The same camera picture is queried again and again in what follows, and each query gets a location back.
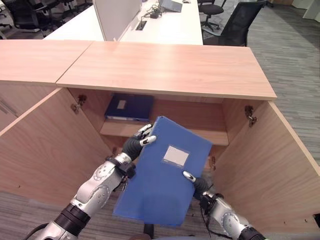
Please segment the blue folder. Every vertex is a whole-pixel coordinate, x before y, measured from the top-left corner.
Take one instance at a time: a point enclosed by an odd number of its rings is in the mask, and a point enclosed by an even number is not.
[[[136,175],[113,214],[145,224],[179,226],[195,191],[182,172],[200,177],[212,143],[164,116],[157,118],[150,135],[156,141],[142,150]]]
[[[153,96],[114,93],[104,116],[106,119],[149,122],[153,104]]]

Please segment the open cabinet door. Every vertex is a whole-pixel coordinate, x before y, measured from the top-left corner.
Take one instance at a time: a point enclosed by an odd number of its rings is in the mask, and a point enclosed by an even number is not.
[[[273,102],[253,115],[216,162],[217,193],[263,233],[319,233],[319,166]]]
[[[65,205],[111,151],[66,88],[0,131],[0,191]]]

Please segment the gray carpet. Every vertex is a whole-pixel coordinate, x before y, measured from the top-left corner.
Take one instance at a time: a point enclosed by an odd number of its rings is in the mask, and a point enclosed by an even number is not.
[[[222,27],[233,10],[228,0],[225,13],[212,17]],[[265,7],[253,22],[248,38],[258,62],[274,88],[277,106],[320,164],[320,24],[302,19],[304,11],[290,6]],[[8,19],[0,16],[0,22]],[[40,33],[21,33],[1,28],[8,39],[42,38]],[[119,192],[88,224],[80,240],[128,239],[141,233],[143,225],[112,217]],[[39,203],[9,193],[0,193],[0,240],[20,240],[35,226],[54,219],[61,207]],[[220,231],[217,224],[211,228]],[[181,227],[155,226],[156,237],[208,237],[202,223],[199,204],[193,201]],[[320,234],[268,234],[272,240],[319,240]],[[224,238],[213,236],[212,239]]]

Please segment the mesh chair back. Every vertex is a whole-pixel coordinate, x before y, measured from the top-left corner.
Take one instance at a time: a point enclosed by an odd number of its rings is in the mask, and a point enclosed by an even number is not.
[[[246,46],[249,27],[265,4],[266,0],[239,2],[221,33],[219,44]]]
[[[36,29],[39,26],[37,14],[28,0],[2,0],[10,11],[14,26],[19,29]]]

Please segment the black cable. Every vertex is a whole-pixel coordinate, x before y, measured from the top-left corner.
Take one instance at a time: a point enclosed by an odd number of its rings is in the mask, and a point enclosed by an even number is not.
[[[205,228],[206,228],[207,231],[208,231],[209,237],[211,238],[211,234],[214,234],[214,235],[216,235],[216,236],[218,236],[218,237],[223,237],[223,238],[231,239],[231,240],[232,240],[232,237],[229,237],[229,236],[227,236],[227,235],[225,235],[225,234],[222,234],[222,233],[218,233],[218,232],[212,231],[212,230],[209,228],[209,224],[210,224],[210,220],[211,220],[210,215],[211,215],[212,207],[213,207],[213,204],[212,204],[212,206],[210,207],[210,210],[209,210],[209,212],[208,212],[208,214],[207,214],[207,215],[208,215],[207,220],[205,220],[204,213],[203,213],[203,211],[202,211],[202,207],[200,206],[201,217],[202,217],[203,223],[204,223],[204,225],[205,225]]]
[[[29,232],[29,234],[23,240],[27,240],[28,238],[30,238],[36,232],[40,231],[41,229],[44,229],[48,224],[49,223],[47,222],[47,223],[44,223],[44,224],[41,224],[41,225],[37,226],[31,232]]]

